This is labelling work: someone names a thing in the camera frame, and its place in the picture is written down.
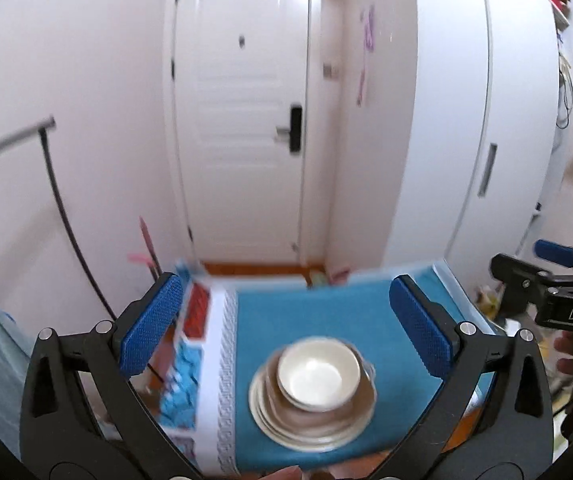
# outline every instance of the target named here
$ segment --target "blue tablecloth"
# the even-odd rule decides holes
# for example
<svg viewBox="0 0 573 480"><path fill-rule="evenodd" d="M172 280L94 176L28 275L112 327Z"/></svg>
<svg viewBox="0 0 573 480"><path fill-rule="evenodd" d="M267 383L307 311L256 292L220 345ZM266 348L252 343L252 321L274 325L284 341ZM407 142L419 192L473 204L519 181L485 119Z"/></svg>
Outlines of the blue tablecloth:
<svg viewBox="0 0 573 480"><path fill-rule="evenodd" d="M430 300L460 322L463 315L433 269L414 279ZM391 280L305 291L240 292L235 383L235 455L238 469L311 469L390 449L425 410L441 381L431 377L391 310ZM351 342L375 366L378 399L374 419L353 443L328 453L302 453L271 441L249 411L255 372L278 348L307 336ZM486 394L490 378L481 380Z"/></svg>

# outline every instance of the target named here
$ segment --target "door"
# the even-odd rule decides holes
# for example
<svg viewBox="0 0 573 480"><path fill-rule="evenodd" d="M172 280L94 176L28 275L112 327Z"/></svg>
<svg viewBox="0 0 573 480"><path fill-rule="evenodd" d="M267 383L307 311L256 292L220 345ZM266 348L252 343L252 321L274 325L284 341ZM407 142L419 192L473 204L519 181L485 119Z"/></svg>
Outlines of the door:
<svg viewBox="0 0 573 480"><path fill-rule="evenodd" d="M298 260L308 13L309 0L178 1L178 145L202 260Z"/></svg>
<svg viewBox="0 0 573 480"><path fill-rule="evenodd" d="M447 261L467 294L492 283L489 263L516 254L553 147L558 49L548 0L487 0L487 118L465 211Z"/></svg>

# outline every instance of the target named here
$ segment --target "stack of dishes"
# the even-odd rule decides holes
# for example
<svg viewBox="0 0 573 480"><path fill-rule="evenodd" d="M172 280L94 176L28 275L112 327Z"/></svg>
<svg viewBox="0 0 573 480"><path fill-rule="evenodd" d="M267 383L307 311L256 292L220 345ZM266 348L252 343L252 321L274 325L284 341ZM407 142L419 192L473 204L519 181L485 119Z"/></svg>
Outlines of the stack of dishes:
<svg viewBox="0 0 573 480"><path fill-rule="evenodd" d="M326 452L355 440L375 409L375 372L353 346L304 339L271 356L251 381L249 407L274 442Z"/></svg>

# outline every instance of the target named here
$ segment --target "red patch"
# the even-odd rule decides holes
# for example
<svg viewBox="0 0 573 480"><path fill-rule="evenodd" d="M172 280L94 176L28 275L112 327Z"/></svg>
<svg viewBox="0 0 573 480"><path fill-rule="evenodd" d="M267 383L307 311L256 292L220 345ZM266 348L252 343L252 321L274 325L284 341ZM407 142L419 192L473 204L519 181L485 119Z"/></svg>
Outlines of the red patch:
<svg viewBox="0 0 573 480"><path fill-rule="evenodd" d="M184 319L183 332L187 339L204 339L209 300L209 291L194 283Z"/></svg>

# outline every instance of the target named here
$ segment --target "door frame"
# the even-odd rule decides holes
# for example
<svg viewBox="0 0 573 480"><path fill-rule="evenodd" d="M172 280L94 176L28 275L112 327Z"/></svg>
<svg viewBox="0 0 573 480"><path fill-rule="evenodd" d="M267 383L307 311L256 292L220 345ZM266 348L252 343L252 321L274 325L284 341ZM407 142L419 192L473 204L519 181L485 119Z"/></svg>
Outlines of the door frame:
<svg viewBox="0 0 573 480"><path fill-rule="evenodd" d="M172 180L175 206L178 212L178 230L182 246L190 248L190 254L193 260L198 259L195 245L189 235L188 223L188 206L184 186L182 184L182 171L180 163L180 145L178 142L177 130L177 111L176 111L176 89L174 79L171 76L171 67L175 56L176 48L176 20L178 6L176 0L164 0L164 31L162 38L162 94L164 104L164 130L167 143L167 158L169 162L170 177ZM309 264L311 240L308 234L312 231L315 211L311 209L315 206L315 190L308 186L307 176L311 174L315 161L310 160L312 157L307 155L307 147L312 132L309 128L311 116L321 114L324 110L310 110L310 92L320 91L324 81L321 70L312 70L312 60L321 60L322 42L311 41L311 38L320 38L322 34L322 6L321 0L309 0L309 23L308 23L308 58L307 58L307 99L305 103L305 138L303 140L303 175L302 175L302 192L300 195L300 215L298 218L298 247L299 261L301 265Z"/></svg>

